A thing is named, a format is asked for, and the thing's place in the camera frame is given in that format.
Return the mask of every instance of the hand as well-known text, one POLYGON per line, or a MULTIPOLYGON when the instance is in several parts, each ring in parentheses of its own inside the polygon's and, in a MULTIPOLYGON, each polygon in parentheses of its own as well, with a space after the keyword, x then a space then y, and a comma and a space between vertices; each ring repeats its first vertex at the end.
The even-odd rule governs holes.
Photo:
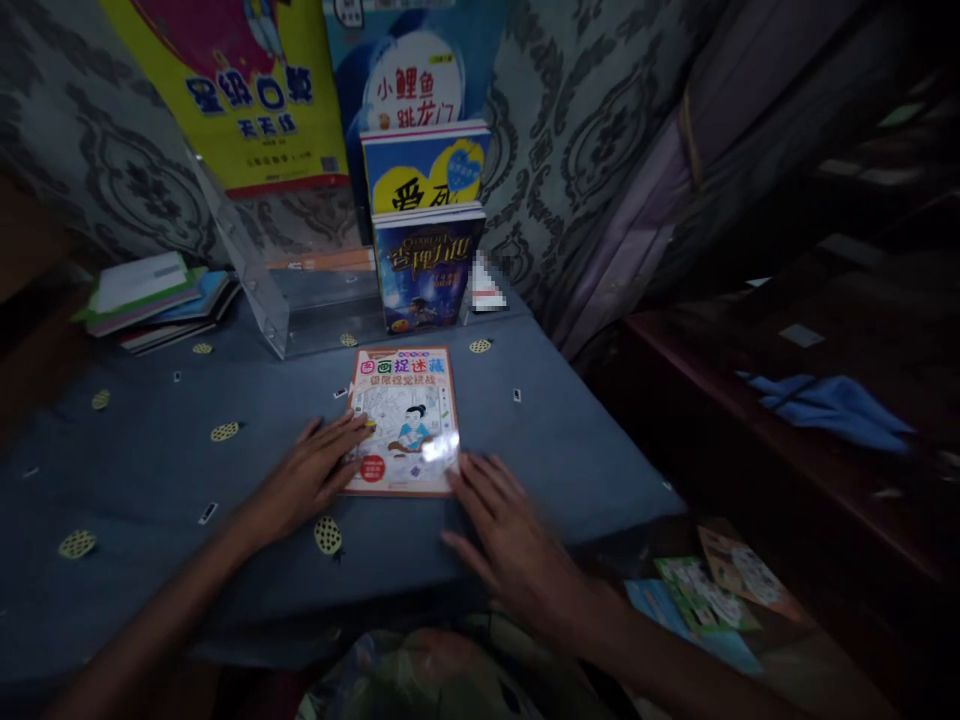
POLYGON ((447 479, 477 529, 489 560, 468 540, 442 534, 508 611, 558 646, 574 650, 587 627, 616 604, 609 587, 585 576, 537 518, 499 458, 461 454, 447 479))
POLYGON ((307 423, 293 449, 237 509, 228 532, 251 543, 255 552, 329 507, 360 469, 360 460, 337 466, 369 437, 366 419, 366 414, 354 417, 351 410, 320 430, 319 418, 307 423))

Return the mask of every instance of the clear plastic display stand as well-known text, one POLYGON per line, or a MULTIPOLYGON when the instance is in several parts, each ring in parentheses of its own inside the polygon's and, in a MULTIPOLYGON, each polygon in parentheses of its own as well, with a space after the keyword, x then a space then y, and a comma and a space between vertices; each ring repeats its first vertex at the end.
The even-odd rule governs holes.
MULTIPOLYGON (((384 324, 373 250, 361 244, 359 234, 351 247, 337 247, 319 234, 298 239, 296 254, 255 242, 203 159, 189 148, 187 155, 260 331, 281 359, 342 348, 344 335, 361 345, 394 337, 384 324)), ((465 298, 460 324, 528 312, 507 291, 502 276, 491 270, 507 293, 510 309, 476 313, 465 298)), ((444 331, 418 331, 416 336, 444 331)))

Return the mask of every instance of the red stamp on book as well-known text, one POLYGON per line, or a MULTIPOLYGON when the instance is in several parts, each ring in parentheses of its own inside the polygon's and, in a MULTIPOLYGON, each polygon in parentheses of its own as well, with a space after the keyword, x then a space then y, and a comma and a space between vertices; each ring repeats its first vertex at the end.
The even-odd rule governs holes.
POLYGON ((360 466, 360 477, 367 482, 380 482, 387 471, 387 464, 379 455, 367 455, 360 466))

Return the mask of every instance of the forearm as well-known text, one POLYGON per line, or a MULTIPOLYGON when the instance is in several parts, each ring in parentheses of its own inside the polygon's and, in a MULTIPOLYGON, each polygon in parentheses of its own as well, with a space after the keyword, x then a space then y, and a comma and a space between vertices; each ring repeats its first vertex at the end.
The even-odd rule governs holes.
POLYGON ((805 717, 626 603, 598 601, 591 616, 593 626, 575 632, 578 654, 675 717, 805 717))
POLYGON ((255 551, 237 532, 213 537, 81 671, 48 720, 101 720, 127 703, 186 645, 230 577, 255 551))

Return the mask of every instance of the blue book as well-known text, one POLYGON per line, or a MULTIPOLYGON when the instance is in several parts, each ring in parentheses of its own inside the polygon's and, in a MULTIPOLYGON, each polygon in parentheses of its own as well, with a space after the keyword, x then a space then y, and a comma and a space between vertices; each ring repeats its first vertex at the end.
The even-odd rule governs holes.
POLYGON ((158 325, 160 323, 181 322, 183 320, 193 320, 196 318, 205 318, 220 297, 227 286, 229 277, 225 270, 217 272, 207 272, 197 283, 197 289, 200 291, 200 297, 182 305, 177 305, 169 310, 164 310, 159 315, 144 320, 142 325, 158 325))
POLYGON ((479 203, 373 217, 380 294, 391 335, 457 321, 486 218, 479 203))
POLYGON ((483 117, 510 0, 323 0, 357 209, 360 134, 483 117))
POLYGON ((662 580, 626 580, 623 584, 630 604, 654 622, 746 675, 759 675, 763 671, 740 633, 734 630, 702 635, 691 632, 662 580))
POLYGON ((441 208, 477 199, 490 129, 467 120, 441 129, 362 133, 374 214, 441 208))

